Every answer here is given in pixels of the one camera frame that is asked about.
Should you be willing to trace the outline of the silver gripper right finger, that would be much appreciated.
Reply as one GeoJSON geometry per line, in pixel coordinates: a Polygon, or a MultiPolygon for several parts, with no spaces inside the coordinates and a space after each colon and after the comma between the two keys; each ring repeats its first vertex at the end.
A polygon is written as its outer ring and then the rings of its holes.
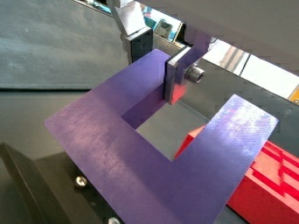
{"type": "Polygon", "coordinates": [[[163,98],[175,104],[183,97],[187,82],[199,83],[203,71],[196,61],[207,53],[211,35],[204,31],[187,27],[184,31],[187,46],[164,62],[163,98]]]}

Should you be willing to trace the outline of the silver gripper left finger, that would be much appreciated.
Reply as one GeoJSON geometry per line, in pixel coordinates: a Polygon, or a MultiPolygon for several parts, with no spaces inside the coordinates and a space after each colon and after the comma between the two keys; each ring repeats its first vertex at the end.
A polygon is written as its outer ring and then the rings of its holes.
{"type": "Polygon", "coordinates": [[[154,50],[154,30],[146,25],[141,4],[136,0],[107,0],[120,30],[128,63],[154,50]]]}

